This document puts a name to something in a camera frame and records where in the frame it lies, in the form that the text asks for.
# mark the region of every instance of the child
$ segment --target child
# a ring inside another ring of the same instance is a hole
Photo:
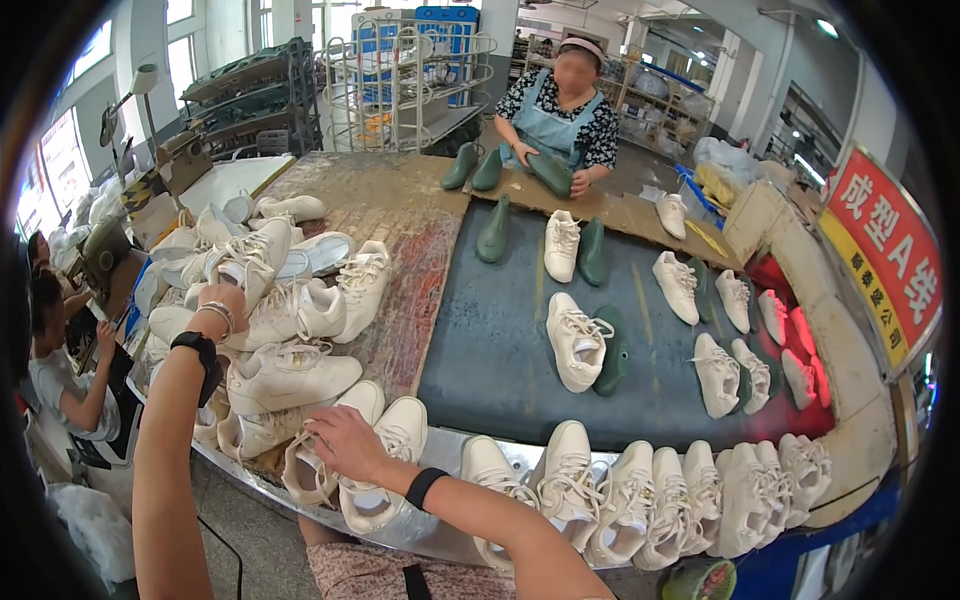
[[[66,319],[57,277],[36,273],[31,282],[34,334],[30,379],[37,398],[67,431],[93,442],[112,442],[120,434],[120,409],[108,387],[110,362],[116,343],[115,329],[106,321],[97,324],[100,362],[96,373],[78,377],[63,349]]]

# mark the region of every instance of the yellow strap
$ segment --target yellow strap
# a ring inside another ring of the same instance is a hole
[[[693,225],[693,223],[689,219],[684,219],[684,223],[686,223],[686,226],[688,228],[693,229],[694,233],[704,238],[704,241],[710,244],[710,247],[716,250],[718,254],[720,254],[724,258],[730,258],[727,252],[720,246],[720,244],[717,243],[715,239],[713,239],[710,235],[707,235],[702,229]]]

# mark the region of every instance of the lamp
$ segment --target lamp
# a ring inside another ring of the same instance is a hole
[[[117,128],[117,113],[120,110],[120,107],[124,105],[130,98],[133,96],[143,96],[143,103],[147,109],[147,123],[150,125],[150,140],[154,144],[154,166],[159,171],[160,165],[157,160],[156,155],[156,127],[154,126],[154,114],[150,110],[150,95],[149,92],[156,87],[156,84],[160,81],[160,70],[159,68],[152,63],[141,64],[136,67],[136,72],[133,73],[133,83],[130,86],[130,91],[127,92],[127,95],[124,96],[120,102],[115,105],[107,106],[107,109],[104,110],[104,114],[101,118],[101,127],[100,127],[100,146],[101,148],[106,148],[107,145],[110,146],[110,149],[113,151],[113,164],[117,170],[117,177],[120,177],[120,163],[117,157],[116,147],[113,143],[113,134],[116,132]],[[177,211],[183,210],[183,204],[180,203],[180,197],[173,191],[170,192],[170,195],[174,199],[174,205],[177,207]]]

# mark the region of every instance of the worker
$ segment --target worker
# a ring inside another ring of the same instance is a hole
[[[63,317],[67,321],[80,312],[80,309],[93,297],[87,289],[75,289],[63,271],[50,263],[50,245],[47,244],[43,233],[35,231],[27,240],[27,257],[34,272],[47,271],[57,278],[63,297]]]
[[[60,283],[48,271],[35,271],[31,294],[34,343],[28,368],[37,399],[74,436],[92,442],[116,440],[120,408],[108,385],[116,330],[106,321],[97,324],[100,359],[96,371],[77,376],[63,349],[66,319]]]
[[[573,172],[570,198],[579,198],[616,167],[616,112],[593,87],[603,52],[581,37],[560,44],[553,72],[530,71],[496,105],[493,124],[506,140],[500,156],[529,167],[528,154],[560,160]]]
[[[204,366],[204,361],[215,360],[213,342],[229,336],[230,322],[233,331],[243,331],[248,324],[244,294],[235,286],[206,285],[198,305],[186,331],[202,338],[175,346],[164,360],[150,388],[133,457],[133,559],[139,595],[145,599],[213,597],[190,486],[190,441],[201,389],[211,385],[204,380],[216,377]],[[318,456],[331,471],[400,495],[411,490],[422,472],[388,457],[370,425],[350,407],[324,408],[311,418],[324,442],[317,444],[323,446]],[[323,598],[613,600],[561,533],[522,502],[449,476],[432,483],[421,478],[418,489],[423,510],[505,548],[515,578],[485,567],[344,543],[349,538],[302,519],[307,556]]]

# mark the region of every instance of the black wristband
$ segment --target black wristband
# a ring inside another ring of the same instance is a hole
[[[423,510],[423,499],[426,497],[427,491],[430,489],[430,486],[433,485],[435,481],[443,477],[444,475],[449,475],[450,473],[446,472],[442,468],[427,467],[420,472],[419,475],[414,477],[413,482],[410,484],[410,490],[407,491],[407,502],[416,506],[419,510]]]

